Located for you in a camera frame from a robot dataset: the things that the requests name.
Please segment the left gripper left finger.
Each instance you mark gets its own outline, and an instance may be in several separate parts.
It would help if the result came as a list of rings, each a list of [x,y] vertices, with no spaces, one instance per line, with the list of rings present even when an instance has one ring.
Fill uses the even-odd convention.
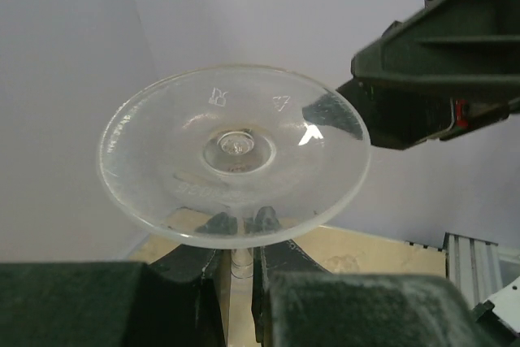
[[[223,346],[231,255],[179,245],[146,262],[1,266],[4,346]]]

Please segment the clear front wine glass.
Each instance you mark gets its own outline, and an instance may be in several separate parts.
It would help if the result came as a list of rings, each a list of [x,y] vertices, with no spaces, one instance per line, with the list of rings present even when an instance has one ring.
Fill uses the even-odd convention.
[[[305,234],[357,195],[371,163],[362,117],[307,76],[224,65],[170,76],[129,98],[97,148],[109,197],[153,234],[231,251],[253,274],[254,251]]]

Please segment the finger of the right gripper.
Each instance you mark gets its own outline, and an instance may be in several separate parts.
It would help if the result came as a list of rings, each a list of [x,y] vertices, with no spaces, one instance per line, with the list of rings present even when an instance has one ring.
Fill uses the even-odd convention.
[[[398,87],[519,85],[519,0],[425,1],[354,55],[354,76]]]

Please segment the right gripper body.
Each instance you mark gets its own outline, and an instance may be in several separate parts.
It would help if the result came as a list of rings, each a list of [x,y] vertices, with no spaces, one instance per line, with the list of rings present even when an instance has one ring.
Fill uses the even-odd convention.
[[[519,100],[481,103],[374,87],[353,78],[337,92],[362,117],[370,143],[407,150],[428,140],[449,141],[519,114]]]

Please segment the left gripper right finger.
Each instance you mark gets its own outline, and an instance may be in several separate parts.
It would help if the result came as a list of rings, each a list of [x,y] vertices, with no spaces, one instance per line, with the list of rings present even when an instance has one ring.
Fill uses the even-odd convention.
[[[494,307],[469,308],[435,275],[333,274],[292,240],[253,250],[251,310],[263,346],[510,346]]]

